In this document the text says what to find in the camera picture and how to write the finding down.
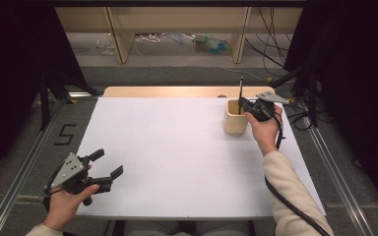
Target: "beige sleeve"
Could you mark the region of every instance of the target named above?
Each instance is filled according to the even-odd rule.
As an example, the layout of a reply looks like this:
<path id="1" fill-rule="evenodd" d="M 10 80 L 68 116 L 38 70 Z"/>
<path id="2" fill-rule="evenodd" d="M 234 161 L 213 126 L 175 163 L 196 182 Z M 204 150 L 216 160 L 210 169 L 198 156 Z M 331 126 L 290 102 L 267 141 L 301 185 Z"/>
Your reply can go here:
<path id="1" fill-rule="evenodd" d="M 312 199 L 306 187 L 296 175 L 289 159 L 278 151 L 272 151 L 263 158 L 263 168 L 268 181 L 294 206 L 321 225 L 329 235 L 334 235 L 327 219 Z M 320 235 L 305 220 L 272 195 L 276 235 Z"/>
<path id="2" fill-rule="evenodd" d="M 63 232 L 39 224 L 36 225 L 27 236 L 63 236 Z"/>

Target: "gray floor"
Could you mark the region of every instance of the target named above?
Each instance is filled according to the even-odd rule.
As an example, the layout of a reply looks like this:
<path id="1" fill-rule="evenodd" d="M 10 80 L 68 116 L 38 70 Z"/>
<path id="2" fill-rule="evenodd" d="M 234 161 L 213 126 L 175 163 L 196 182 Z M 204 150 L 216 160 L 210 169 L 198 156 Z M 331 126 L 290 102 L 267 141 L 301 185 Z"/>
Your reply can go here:
<path id="1" fill-rule="evenodd" d="M 177 43 L 176 35 L 162 35 L 160 42 L 146 40 L 136 41 L 126 64 L 119 65 L 115 56 L 101 55 L 101 49 L 96 47 L 98 40 L 103 40 L 103 34 L 69 34 L 71 45 L 76 51 L 77 59 L 82 67 L 88 84 L 103 91 L 108 86 L 152 86 L 152 85 L 234 85 L 237 86 L 242 76 L 247 84 L 263 86 L 266 79 L 276 78 L 274 74 L 285 73 L 280 67 L 263 57 L 245 44 L 240 64 L 233 64 L 232 56 L 226 52 L 211 55 L 198 50 L 195 44 L 186 37 L 180 37 Z M 214 34 L 214 37 L 228 40 L 224 34 Z M 248 39 L 257 48 L 263 50 L 265 44 L 256 35 L 248 35 Z M 285 35 L 278 35 L 280 47 L 288 48 L 289 40 Z M 273 48 L 267 48 L 267 54 L 280 61 L 279 54 Z M 291 97 L 289 88 L 292 82 L 286 83 L 277 92 L 284 97 Z M 29 173 L 18 199 L 5 221 L 0 235 L 25 235 L 35 224 L 40 223 L 45 210 L 40 203 L 42 188 L 54 168 L 68 155 L 75 152 L 81 143 L 82 136 L 95 107 L 95 99 L 79 99 L 76 103 L 61 104 L 60 101 L 51 104 L 52 110 L 61 107 L 48 133 L 45 144 L 39 153 L 36 163 Z M 319 101 L 319 109 L 324 111 L 323 101 Z M 291 107 L 285 108 L 287 114 L 297 112 Z M 378 193 L 364 171 L 351 163 L 353 153 L 347 147 L 346 141 L 330 121 L 327 112 L 318 115 L 321 133 L 334 161 L 339 166 L 352 196 L 358 202 L 366 217 L 372 233 L 378 235 Z M 55 143 L 68 141 L 59 137 L 66 124 L 75 127 L 66 128 L 66 132 L 74 138 L 68 146 L 55 146 Z M 297 126 L 305 126 L 298 121 Z M 23 125 L 19 138 L 13 143 L 11 151 L 0 163 L 0 201 L 8 192 L 24 159 L 29 155 L 40 127 L 40 107 L 35 102 L 31 107 L 31 116 Z M 314 144 L 310 131 L 299 131 L 293 128 L 296 140 L 302 151 L 312 180 L 327 211 L 327 218 L 337 235 L 364 235 L 359 233 L 358 226 L 353 223 L 350 212 L 339 195 L 335 182 L 330 176 L 320 150 Z M 275 223 L 271 218 L 254 221 L 257 235 L 273 235 Z M 108 220 L 75 219 L 67 231 L 78 235 L 110 235 L 113 223 Z"/>

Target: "human hand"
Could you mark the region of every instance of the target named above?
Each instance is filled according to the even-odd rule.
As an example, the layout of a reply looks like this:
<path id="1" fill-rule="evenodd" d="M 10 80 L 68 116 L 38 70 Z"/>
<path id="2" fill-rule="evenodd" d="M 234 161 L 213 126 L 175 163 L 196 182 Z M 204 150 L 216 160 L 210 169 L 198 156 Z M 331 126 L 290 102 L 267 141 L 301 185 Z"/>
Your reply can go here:
<path id="1" fill-rule="evenodd" d="M 275 116 L 280 122 L 282 122 L 282 112 L 282 109 L 275 105 L 275 113 L 277 113 Z M 270 151 L 278 150 L 276 148 L 276 136 L 279 131 L 279 126 L 276 120 L 272 118 L 265 122 L 259 122 L 251 113 L 245 112 L 244 114 L 251 124 L 253 137 L 259 145 L 263 156 Z"/>
<path id="2" fill-rule="evenodd" d="M 43 225 L 58 231 L 63 231 L 67 223 L 75 216 L 81 202 L 99 189 L 98 184 L 88 186 L 77 195 L 69 194 L 61 188 L 52 190 L 50 209 Z"/>

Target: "white tabletop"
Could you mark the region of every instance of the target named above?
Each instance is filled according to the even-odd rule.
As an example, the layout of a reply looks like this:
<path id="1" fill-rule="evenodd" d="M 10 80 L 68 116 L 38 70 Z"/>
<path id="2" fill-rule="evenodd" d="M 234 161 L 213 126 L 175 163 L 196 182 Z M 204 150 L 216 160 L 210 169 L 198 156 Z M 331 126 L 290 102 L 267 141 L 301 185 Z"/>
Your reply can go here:
<path id="1" fill-rule="evenodd" d="M 115 219 L 205 219 L 272 216 L 262 154 L 251 128 L 222 128 L 228 98 L 100 98 L 78 155 L 103 148 L 90 176 L 124 174 L 77 215 Z M 281 151 L 324 212 L 287 118 Z"/>

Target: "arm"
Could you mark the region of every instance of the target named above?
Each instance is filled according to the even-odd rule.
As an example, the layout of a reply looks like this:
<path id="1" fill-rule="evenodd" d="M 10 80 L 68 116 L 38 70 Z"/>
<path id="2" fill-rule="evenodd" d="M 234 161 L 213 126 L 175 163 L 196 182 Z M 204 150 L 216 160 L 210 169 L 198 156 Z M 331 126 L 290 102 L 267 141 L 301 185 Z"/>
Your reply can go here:
<path id="1" fill-rule="evenodd" d="M 276 117 L 282 121 L 282 109 L 275 106 Z M 245 114 L 253 129 L 254 139 L 262 152 L 263 168 L 268 181 L 275 189 L 297 208 L 313 218 L 325 231 L 334 235 L 325 216 L 318 208 L 306 187 L 297 177 L 289 159 L 276 148 L 276 136 L 279 131 L 277 122 L 270 119 L 257 121 L 250 113 Z M 276 235 L 319 235 L 318 232 L 287 206 L 272 196 L 274 218 L 277 224 Z"/>
<path id="2" fill-rule="evenodd" d="M 34 227 L 28 236 L 63 235 L 63 230 L 75 216 L 79 204 L 94 194 L 99 185 L 90 185 L 80 194 L 72 195 L 65 190 L 53 190 L 50 199 L 50 209 L 44 221 Z"/>

